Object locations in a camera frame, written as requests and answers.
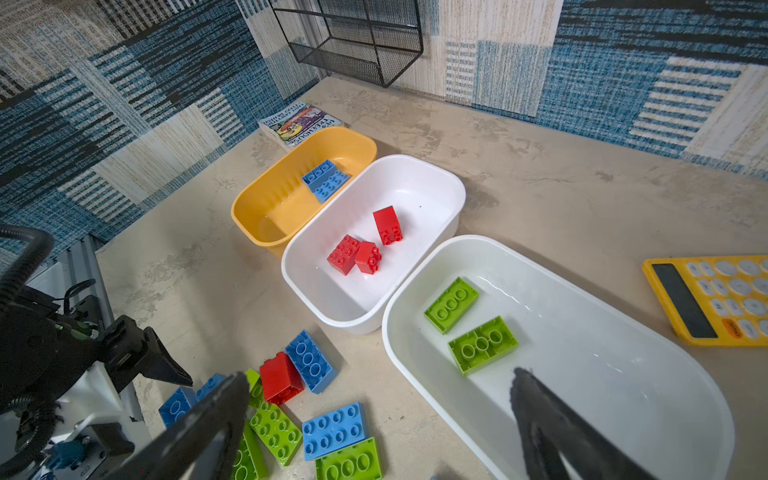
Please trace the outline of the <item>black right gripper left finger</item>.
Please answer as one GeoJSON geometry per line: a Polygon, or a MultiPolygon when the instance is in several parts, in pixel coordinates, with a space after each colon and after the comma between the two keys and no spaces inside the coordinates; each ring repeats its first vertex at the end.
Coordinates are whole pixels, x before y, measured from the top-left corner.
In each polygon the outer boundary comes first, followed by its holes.
{"type": "Polygon", "coordinates": [[[109,479],[228,479],[245,427],[249,382],[223,380],[186,415],[125,461],[109,479]]]}

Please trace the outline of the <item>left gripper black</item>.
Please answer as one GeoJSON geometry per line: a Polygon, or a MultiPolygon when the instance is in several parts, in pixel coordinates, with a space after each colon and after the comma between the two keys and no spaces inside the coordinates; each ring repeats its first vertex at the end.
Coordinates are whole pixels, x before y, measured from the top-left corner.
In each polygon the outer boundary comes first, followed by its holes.
{"type": "Polygon", "coordinates": [[[104,364],[115,389],[120,392],[137,374],[192,387],[191,376],[170,355],[153,328],[141,329],[122,315],[96,338],[86,336],[76,321],[59,315],[57,350],[53,360],[53,395],[62,396],[94,363],[104,364]]]}

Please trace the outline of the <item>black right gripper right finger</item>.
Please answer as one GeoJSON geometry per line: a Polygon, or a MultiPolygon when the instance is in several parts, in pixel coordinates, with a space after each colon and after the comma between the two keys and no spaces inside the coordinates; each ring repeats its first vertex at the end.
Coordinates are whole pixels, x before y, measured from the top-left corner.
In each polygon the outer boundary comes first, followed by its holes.
{"type": "Polygon", "coordinates": [[[510,403],[531,479],[651,479],[532,372],[517,368],[510,403]]]}

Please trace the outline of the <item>small red lego brick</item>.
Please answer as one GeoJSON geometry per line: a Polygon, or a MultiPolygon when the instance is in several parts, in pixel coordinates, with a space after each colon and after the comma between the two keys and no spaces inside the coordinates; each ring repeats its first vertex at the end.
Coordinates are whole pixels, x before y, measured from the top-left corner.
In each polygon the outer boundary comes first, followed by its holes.
{"type": "Polygon", "coordinates": [[[382,255],[378,246],[373,242],[363,241],[357,250],[355,264],[364,273],[373,275],[379,269],[382,255]]]}

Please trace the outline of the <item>red lego brick tall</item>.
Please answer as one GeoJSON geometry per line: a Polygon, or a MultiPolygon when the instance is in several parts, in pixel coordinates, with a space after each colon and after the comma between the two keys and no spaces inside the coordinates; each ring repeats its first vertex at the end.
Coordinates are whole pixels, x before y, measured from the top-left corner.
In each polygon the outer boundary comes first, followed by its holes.
{"type": "Polygon", "coordinates": [[[385,246],[403,239],[402,228],[393,206],[375,211],[373,217],[381,242],[385,246]]]}

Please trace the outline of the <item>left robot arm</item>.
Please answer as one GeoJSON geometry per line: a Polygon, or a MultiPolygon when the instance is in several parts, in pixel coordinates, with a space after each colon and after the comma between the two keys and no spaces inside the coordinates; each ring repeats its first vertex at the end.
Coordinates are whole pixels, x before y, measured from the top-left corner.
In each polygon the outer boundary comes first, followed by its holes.
{"type": "Polygon", "coordinates": [[[2,462],[9,479],[36,461],[55,432],[57,401],[95,362],[103,363],[115,390],[137,375],[190,387],[190,375],[171,357],[155,331],[126,315],[97,334],[26,283],[54,246],[51,234],[4,224],[4,239],[25,248],[1,275],[1,411],[22,413],[14,455],[2,462]]]}

